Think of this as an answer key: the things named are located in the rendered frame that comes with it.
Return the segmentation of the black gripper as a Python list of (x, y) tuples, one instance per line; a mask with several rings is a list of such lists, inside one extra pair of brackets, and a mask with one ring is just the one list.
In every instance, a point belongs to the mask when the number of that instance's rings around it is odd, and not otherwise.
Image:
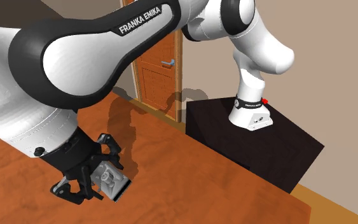
[[(64, 177), (50, 188), (55, 196), (80, 205), (85, 199), (104, 197), (92, 188), (90, 175), (85, 173), (81, 177), (81, 166), (89, 165), (90, 157), (101, 153), (100, 144), (109, 148), (108, 160), (119, 170), (124, 166), (120, 163), (121, 148), (110, 134), (101, 133), (98, 143), (93, 141), (81, 128), (77, 128), (72, 136), (56, 150), (40, 156), (42, 160), (58, 169)], [(71, 192), (69, 180), (78, 179), (79, 191)]]

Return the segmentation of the brown wooden table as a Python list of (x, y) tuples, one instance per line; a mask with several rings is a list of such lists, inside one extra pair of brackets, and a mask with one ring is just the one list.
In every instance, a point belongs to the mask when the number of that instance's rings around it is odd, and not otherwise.
[(132, 184), (113, 202), (62, 200), (62, 175), (0, 141), (0, 224), (309, 224), (310, 206), (116, 94), (78, 113), (110, 132)]

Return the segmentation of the brown wooden door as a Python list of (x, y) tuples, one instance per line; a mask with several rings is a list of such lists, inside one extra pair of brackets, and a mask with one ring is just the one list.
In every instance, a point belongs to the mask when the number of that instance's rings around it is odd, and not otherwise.
[(139, 102), (181, 121), (182, 31), (174, 31), (132, 62)]

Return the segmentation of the black robot stand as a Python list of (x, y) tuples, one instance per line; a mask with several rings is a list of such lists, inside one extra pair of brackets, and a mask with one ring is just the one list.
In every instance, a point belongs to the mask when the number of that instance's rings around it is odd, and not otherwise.
[(271, 126), (249, 131), (232, 124), (232, 97), (188, 101), (186, 134), (291, 193), (324, 145), (270, 105)]

